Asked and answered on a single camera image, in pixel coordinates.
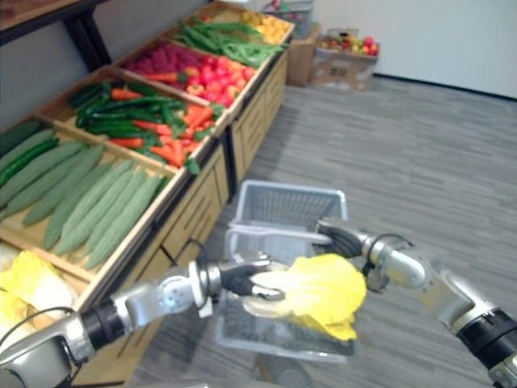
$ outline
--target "cardboard box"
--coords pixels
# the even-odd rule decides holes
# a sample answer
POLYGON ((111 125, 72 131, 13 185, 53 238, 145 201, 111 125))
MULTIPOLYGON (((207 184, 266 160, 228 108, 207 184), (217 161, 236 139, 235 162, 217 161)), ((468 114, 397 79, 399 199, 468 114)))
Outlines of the cardboard box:
POLYGON ((316 47, 310 82, 320 86, 366 91, 377 59, 378 56, 336 52, 316 47))
POLYGON ((309 83, 319 32, 320 25, 313 23, 307 38, 291 41, 288 50, 288 85, 304 87, 309 83))

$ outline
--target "gray carpet floor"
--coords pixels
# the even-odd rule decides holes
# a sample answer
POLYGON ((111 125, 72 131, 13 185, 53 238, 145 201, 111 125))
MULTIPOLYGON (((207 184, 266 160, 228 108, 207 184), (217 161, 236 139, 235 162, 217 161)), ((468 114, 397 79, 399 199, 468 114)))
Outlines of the gray carpet floor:
MULTIPOLYGON (((438 252, 517 316, 517 103, 374 79, 369 92, 289 87, 247 175, 339 188, 349 218, 438 252)), ((222 257, 234 200, 207 247, 222 257)), ((166 319, 131 386, 249 377, 255 354, 219 347, 215 319, 166 319)), ((346 365, 301 362, 316 387, 481 388, 485 371, 404 289, 369 295, 346 365)))

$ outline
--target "red vegetable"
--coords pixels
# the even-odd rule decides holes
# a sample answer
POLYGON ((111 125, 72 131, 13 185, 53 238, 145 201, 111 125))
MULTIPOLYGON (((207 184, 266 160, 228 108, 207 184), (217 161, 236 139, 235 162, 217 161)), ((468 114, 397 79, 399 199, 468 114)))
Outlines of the red vegetable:
POLYGON ((144 139, 141 137, 130 137, 130 138, 112 138, 112 143, 126 148, 141 148, 144 146, 144 139))

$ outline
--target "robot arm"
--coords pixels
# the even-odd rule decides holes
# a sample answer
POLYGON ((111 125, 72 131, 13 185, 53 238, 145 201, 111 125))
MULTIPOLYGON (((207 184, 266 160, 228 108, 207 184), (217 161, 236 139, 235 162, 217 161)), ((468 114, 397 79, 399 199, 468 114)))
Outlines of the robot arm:
POLYGON ((334 219, 320 221, 318 228, 331 237, 332 251, 366 258, 371 290, 382 291, 390 280, 413 290, 426 309, 488 369, 495 387, 517 387, 517 322, 466 280, 395 234, 374 236, 334 219))
POLYGON ((161 279, 136 284, 90 310, 71 314, 0 354, 0 386, 12 386, 2 383, 3 378, 14 378, 23 388, 65 384, 72 364, 87 362, 103 346, 157 318, 181 313, 192 305, 197 305, 200 315, 211 314, 212 297, 222 289, 267 300, 283 298, 280 291, 249 279, 271 265, 265 257, 260 259, 206 268, 191 262, 188 268, 175 268, 161 279))

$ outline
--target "cucumber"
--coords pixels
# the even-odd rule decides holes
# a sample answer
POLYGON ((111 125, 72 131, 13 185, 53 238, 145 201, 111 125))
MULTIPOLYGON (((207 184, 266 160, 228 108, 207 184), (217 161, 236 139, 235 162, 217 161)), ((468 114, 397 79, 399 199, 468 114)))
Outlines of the cucumber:
POLYGON ((95 226, 95 230, 91 233, 90 237, 88 238, 86 247, 89 252, 91 252, 94 249, 94 247, 99 243, 99 240, 104 236, 109 226, 113 223, 113 220, 115 220, 116 216, 124 210, 126 204, 137 192, 140 186, 144 184, 146 179, 147 174, 144 170, 139 170, 132 175, 131 181, 128 183, 128 186, 120 194, 119 198, 116 200, 114 205, 110 207, 108 211, 105 212, 101 220, 95 226))
POLYGON ((52 139, 53 137, 54 131, 52 129, 45 129, 30 136, 27 140, 23 141, 21 144, 18 144, 15 148, 2 156, 0 159, 0 169, 3 170, 13 160, 19 158, 30 149, 36 147, 44 141, 52 139))
POLYGON ((91 252, 90 258, 86 262, 86 269, 91 269, 101 264, 119 246, 126 234, 133 228, 149 206, 160 182, 161 177, 156 174, 140 186, 135 195, 126 204, 123 212, 115 218, 91 252))
POLYGON ((47 192, 37 205, 27 213, 23 219, 25 226, 43 220, 47 217, 59 204, 66 195, 74 190, 75 186, 81 182, 81 179, 94 168, 95 164, 103 155, 104 145, 97 145, 89 150, 82 151, 84 157, 78 164, 70 168, 68 175, 57 184, 52 190, 47 192))
POLYGON ((97 222, 99 222, 103 215, 114 205, 131 178, 132 172, 130 170, 119 176, 72 231, 66 234, 63 230, 61 240, 55 250, 56 255, 64 255, 65 253, 76 250, 90 237, 97 222))
POLYGON ((101 164, 97 166, 88 174, 85 175, 84 179, 78 183, 72 192, 69 192, 65 198, 56 206, 53 215, 50 217, 50 221, 45 231, 43 239, 43 247, 46 250, 52 249, 56 244, 63 225, 69 218, 70 214, 74 211, 76 204, 81 198, 91 189, 95 183, 101 179, 111 168, 111 164, 101 164))
POLYGON ((32 134, 38 132, 43 128, 43 122, 40 120, 24 121, 13 127, 10 131, 2 134, 2 141, 0 141, 0 155, 5 155, 23 139, 27 139, 32 134))
POLYGON ((85 145, 76 141, 68 141, 57 148, 45 152, 33 159, 20 172, 0 188, 0 206, 4 206, 26 186, 50 171, 54 166, 84 149, 85 145))
POLYGON ((63 235, 70 233, 76 225, 90 212, 90 210, 97 204, 104 193, 113 185, 113 182, 129 170, 134 161, 126 160, 117 166, 113 167, 105 176, 100 179, 94 187, 78 202, 72 214, 66 223, 63 225, 63 235))

